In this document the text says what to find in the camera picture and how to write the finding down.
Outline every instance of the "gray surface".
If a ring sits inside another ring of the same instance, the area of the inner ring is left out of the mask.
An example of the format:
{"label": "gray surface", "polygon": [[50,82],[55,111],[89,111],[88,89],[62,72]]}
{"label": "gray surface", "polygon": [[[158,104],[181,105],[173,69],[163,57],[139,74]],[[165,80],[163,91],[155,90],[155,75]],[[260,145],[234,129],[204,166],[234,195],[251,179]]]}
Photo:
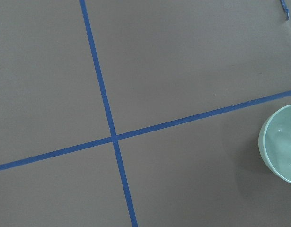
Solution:
{"label": "gray surface", "polygon": [[278,0],[86,2],[118,133],[291,89]]}
{"label": "gray surface", "polygon": [[0,226],[130,226],[112,145],[1,171]]}
{"label": "gray surface", "polygon": [[140,227],[291,227],[291,184],[258,134],[291,97],[120,141]]}
{"label": "gray surface", "polygon": [[109,135],[79,1],[0,0],[0,164]]}

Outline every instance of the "blue tape strip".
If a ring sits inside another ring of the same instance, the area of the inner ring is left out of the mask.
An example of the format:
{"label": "blue tape strip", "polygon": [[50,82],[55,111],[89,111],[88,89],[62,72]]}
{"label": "blue tape strip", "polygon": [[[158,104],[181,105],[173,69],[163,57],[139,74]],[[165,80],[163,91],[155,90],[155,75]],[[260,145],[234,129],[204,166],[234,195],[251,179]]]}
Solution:
{"label": "blue tape strip", "polygon": [[285,0],[280,0],[284,13],[286,15],[286,19],[289,20],[289,9],[285,3]]}
{"label": "blue tape strip", "polygon": [[282,93],[278,93],[278,94],[275,94],[275,95],[263,97],[263,98],[254,99],[252,101],[248,101],[248,102],[244,102],[244,103],[240,103],[240,104],[236,104],[236,105],[230,105],[230,106],[227,106],[227,107],[223,107],[223,108],[220,108],[220,109],[208,111],[208,112],[205,112],[205,113],[200,113],[200,114],[196,114],[196,115],[193,115],[193,116],[189,116],[189,117],[173,120],[173,121],[170,121],[170,122],[165,122],[165,123],[153,125],[153,126],[146,127],[146,128],[143,128],[143,129],[129,131],[129,132],[126,132],[126,133],[119,134],[117,137],[118,137],[119,140],[123,140],[123,139],[129,138],[129,137],[133,137],[133,136],[149,133],[149,132],[152,132],[152,131],[157,131],[157,130],[160,130],[160,129],[172,127],[172,126],[179,125],[179,124],[184,124],[184,123],[187,123],[187,122],[196,121],[196,120],[203,119],[203,118],[206,118],[206,117],[219,115],[221,113],[223,114],[223,113],[226,113],[226,112],[230,112],[230,111],[246,108],[246,107],[249,107],[249,106],[252,106],[252,105],[266,103],[266,102],[269,102],[269,101],[272,101],[272,100],[275,100],[275,99],[285,98],[285,97],[288,97],[288,96],[291,96],[291,90],[290,91],[285,91],[285,92],[282,92]]}
{"label": "blue tape strip", "polygon": [[117,134],[116,134],[115,126],[114,126],[114,121],[112,118],[112,112],[111,112],[111,108],[109,106],[109,102],[108,102],[108,98],[107,98],[107,94],[106,94],[106,88],[104,85],[102,72],[101,72],[101,68],[100,68],[100,64],[99,64],[99,59],[98,59],[98,55],[97,55],[97,51],[96,51],[95,41],[93,38],[93,34],[92,34],[92,30],[91,30],[91,26],[90,26],[90,22],[89,22],[89,18],[88,18],[88,12],[87,12],[87,7],[85,4],[85,1],[80,0],[80,5],[81,5],[82,15],[83,15],[83,19],[84,19],[85,29],[86,29],[86,32],[88,35],[88,42],[89,42],[89,46],[90,46],[90,50],[92,53],[96,74],[97,74],[97,79],[99,82],[100,92],[101,92],[101,96],[103,99],[104,109],[106,111],[107,122],[108,122],[108,126],[110,129],[111,137],[112,137],[112,142],[113,142],[113,146],[114,146],[114,150],[115,150],[115,155],[116,155],[118,169],[119,169],[119,173],[120,173],[120,178],[121,178],[121,182],[122,182],[122,186],[123,186],[123,190],[124,190],[124,195],[125,195],[125,199],[126,199],[126,203],[127,203],[127,208],[128,208],[129,215],[131,218],[132,226],[138,227],[138,223],[137,223],[137,219],[136,219],[136,215],[135,215],[135,211],[134,211],[134,207],[133,207],[133,203],[132,203],[131,193],[130,193],[130,189],[128,186],[128,182],[127,182],[127,178],[126,178],[126,174],[125,174],[125,169],[124,169],[124,165],[123,165],[123,161],[122,161],[122,156],[121,156],[121,152],[120,152],[120,148],[119,148]]}
{"label": "blue tape strip", "polygon": [[49,153],[24,158],[24,159],[21,159],[18,161],[5,163],[5,164],[0,165],[0,171],[5,170],[5,169],[14,168],[17,166],[26,165],[26,164],[37,162],[37,161],[41,161],[41,160],[48,159],[51,157],[56,157],[56,156],[60,156],[60,155],[69,154],[69,153],[72,153],[75,151],[84,150],[87,148],[92,148],[92,147],[99,146],[102,144],[110,143],[111,141],[112,141],[112,138],[108,137],[108,138],[104,138],[104,139],[100,139],[100,140],[96,140],[96,141],[92,141],[92,142],[88,142],[88,143],[79,144],[79,145],[72,146],[69,148],[64,148],[64,149],[52,151]]}

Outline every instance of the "blue tape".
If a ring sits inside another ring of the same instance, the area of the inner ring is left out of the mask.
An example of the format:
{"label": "blue tape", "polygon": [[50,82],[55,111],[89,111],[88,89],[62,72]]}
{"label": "blue tape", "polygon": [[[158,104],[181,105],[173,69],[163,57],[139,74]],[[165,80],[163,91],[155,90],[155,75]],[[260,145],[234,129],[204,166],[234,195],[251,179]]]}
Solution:
{"label": "blue tape", "polygon": [[282,5],[283,11],[284,11],[284,13],[286,15],[286,19],[289,20],[289,9],[288,9],[288,7],[287,7],[287,5],[285,3],[285,0],[280,0],[280,3]]}
{"label": "blue tape", "polygon": [[110,129],[111,137],[112,137],[112,142],[113,142],[113,146],[114,146],[114,150],[115,150],[115,155],[116,155],[116,159],[117,159],[118,169],[119,169],[120,178],[121,178],[121,182],[122,182],[122,186],[123,186],[123,190],[124,190],[127,208],[128,208],[129,215],[131,218],[132,226],[138,227],[138,223],[137,223],[137,219],[136,219],[136,215],[135,215],[135,211],[134,211],[134,207],[133,207],[133,203],[132,203],[131,193],[130,193],[130,189],[129,189],[126,174],[125,174],[125,169],[124,169],[124,165],[123,165],[121,151],[119,148],[117,134],[116,134],[115,126],[114,126],[112,112],[111,112],[111,108],[110,108],[110,105],[108,102],[106,88],[104,85],[102,72],[101,72],[101,68],[100,68],[100,64],[99,64],[98,54],[96,51],[95,41],[94,41],[94,37],[92,34],[89,18],[88,18],[88,12],[87,12],[87,7],[85,4],[85,1],[80,0],[80,5],[81,5],[81,11],[82,11],[83,19],[84,19],[85,29],[86,29],[86,32],[88,35],[88,42],[89,42],[89,46],[90,46],[90,50],[92,53],[96,74],[97,74],[97,79],[98,79],[98,83],[99,83],[99,87],[100,87],[100,92],[101,92],[101,96],[103,99],[104,109],[106,111],[106,118],[107,118],[108,126]]}
{"label": "blue tape", "polygon": [[51,157],[56,157],[56,156],[60,156],[60,155],[69,154],[69,153],[72,153],[75,151],[84,150],[87,148],[92,148],[92,147],[99,146],[102,144],[110,143],[111,141],[112,141],[112,138],[108,137],[108,138],[104,138],[104,139],[100,139],[100,140],[96,140],[96,141],[92,141],[92,142],[88,142],[88,143],[79,144],[79,145],[72,146],[69,148],[64,148],[64,149],[52,151],[49,153],[24,158],[24,159],[21,159],[18,161],[5,163],[5,164],[0,165],[0,171],[5,170],[5,169],[14,168],[17,166],[26,165],[26,164],[37,162],[37,161],[41,161],[41,160],[48,159]]}
{"label": "blue tape", "polygon": [[291,90],[290,91],[285,91],[285,92],[282,92],[282,93],[278,93],[278,94],[275,94],[275,95],[263,97],[263,98],[254,99],[252,101],[248,101],[248,102],[244,102],[244,103],[240,103],[240,104],[236,104],[236,105],[230,105],[230,106],[223,107],[223,108],[220,108],[220,109],[216,109],[216,110],[212,110],[212,111],[196,114],[196,115],[193,115],[193,116],[180,118],[180,119],[173,120],[173,121],[170,121],[170,122],[165,122],[165,123],[153,125],[153,126],[146,127],[146,128],[143,128],[143,129],[129,131],[129,132],[126,132],[126,133],[119,134],[117,137],[118,137],[119,140],[123,140],[123,139],[129,138],[129,137],[142,135],[142,134],[149,133],[149,132],[152,132],[152,131],[157,131],[157,130],[161,130],[161,129],[164,129],[164,128],[172,127],[172,126],[175,126],[175,125],[196,121],[196,120],[199,120],[199,119],[203,119],[203,118],[219,115],[221,113],[223,114],[223,113],[226,113],[226,112],[230,112],[230,111],[246,108],[246,107],[249,107],[249,106],[252,106],[252,105],[266,103],[266,102],[269,102],[269,101],[272,101],[272,100],[285,98],[285,97],[288,97],[288,96],[291,96]]}

